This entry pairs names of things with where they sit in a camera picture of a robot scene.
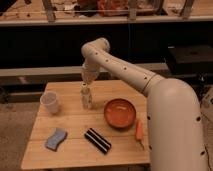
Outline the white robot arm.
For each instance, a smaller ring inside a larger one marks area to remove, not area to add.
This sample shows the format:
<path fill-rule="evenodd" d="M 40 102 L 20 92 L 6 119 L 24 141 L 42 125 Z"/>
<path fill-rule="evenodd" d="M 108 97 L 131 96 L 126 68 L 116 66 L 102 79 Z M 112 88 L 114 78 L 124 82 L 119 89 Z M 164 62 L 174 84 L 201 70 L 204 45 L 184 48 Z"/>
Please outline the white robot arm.
<path fill-rule="evenodd" d="M 165 78 L 112 56 L 98 38 L 84 44 L 82 79 L 90 84 L 101 69 L 114 74 L 147 98 L 151 171 L 208 171 L 200 103 L 186 82 Z"/>

